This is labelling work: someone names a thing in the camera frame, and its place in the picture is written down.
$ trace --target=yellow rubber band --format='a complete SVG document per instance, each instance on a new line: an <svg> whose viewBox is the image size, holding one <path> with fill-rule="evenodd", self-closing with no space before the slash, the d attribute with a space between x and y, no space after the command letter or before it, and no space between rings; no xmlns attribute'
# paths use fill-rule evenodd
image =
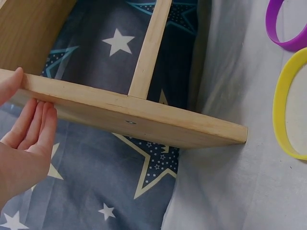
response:
<svg viewBox="0 0 307 230"><path fill-rule="evenodd" d="M277 81L273 100L273 127L281 148L296 159L307 161L307 155L300 155L291 145L286 130L286 103L291 83L296 74L307 64L307 48L296 52L284 66Z"/></svg>

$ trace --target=wooden slat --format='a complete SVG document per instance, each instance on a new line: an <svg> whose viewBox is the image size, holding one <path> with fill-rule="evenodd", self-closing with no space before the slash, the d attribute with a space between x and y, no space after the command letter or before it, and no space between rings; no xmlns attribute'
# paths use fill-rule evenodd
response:
<svg viewBox="0 0 307 230"><path fill-rule="evenodd" d="M76 0L0 0L0 68L40 75Z"/></svg>
<svg viewBox="0 0 307 230"><path fill-rule="evenodd" d="M0 69L0 82L12 71ZM12 99L55 103L59 117L134 138L181 148L244 143L247 128L213 117L74 83L27 75Z"/></svg>
<svg viewBox="0 0 307 230"><path fill-rule="evenodd" d="M136 65L129 96L146 99L172 0L157 0Z"/></svg>

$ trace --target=navy fabric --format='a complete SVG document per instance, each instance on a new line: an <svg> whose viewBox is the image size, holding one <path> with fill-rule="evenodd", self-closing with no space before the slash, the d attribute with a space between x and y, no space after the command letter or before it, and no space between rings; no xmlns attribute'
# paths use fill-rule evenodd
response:
<svg viewBox="0 0 307 230"><path fill-rule="evenodd" d="M154 5L79 0L42 75L127 94ZM116 31L130 40L123 49L110 44ZM186 108L196 31L196 0L174 2L148 100ZM0 109L0 136L20 111L10 104ZM47 179L8 202L0 230L13 229L12 223L31 230L158 230L173 192L178 152L60 120Z"/></svg>

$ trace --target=hand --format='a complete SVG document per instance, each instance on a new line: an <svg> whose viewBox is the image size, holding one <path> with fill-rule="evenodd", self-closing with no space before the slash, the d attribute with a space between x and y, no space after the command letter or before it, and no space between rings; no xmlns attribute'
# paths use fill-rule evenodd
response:
<svg viewBox="0 0 307 230"><path fill-rule="evenodd" d="M19 89L24 72L18 68L0 83L0 106ZM50 167L57 126L51 103L31 99L12 129L0 140L0 211L12 197L43 180Z"/></svg>

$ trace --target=rubber bracelet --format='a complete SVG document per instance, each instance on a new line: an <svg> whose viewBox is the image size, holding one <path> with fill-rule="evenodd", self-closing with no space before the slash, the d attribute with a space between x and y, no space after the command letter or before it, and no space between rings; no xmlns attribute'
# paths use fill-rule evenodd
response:
<svg viewBox="0 0 307 230"><path fill-rule="evenodd" d="M302 48L307 47L307 24L303 31L287 42L280 42L276 32L277 16L284 0L270 0L266 16L265 25L269 38L277 45L281 46L287 51L296 52Z"/></svg>
<svg viewBox="0 0 307 230"><path fill-rule="evenodd" d="M288 92L296 74L307 64L307 48L295 53L284 66L277 81L273 100L273 127L280 147L291 157L307 160L307 155L300 155L291 145L287 136L285 111Z"/></svg>

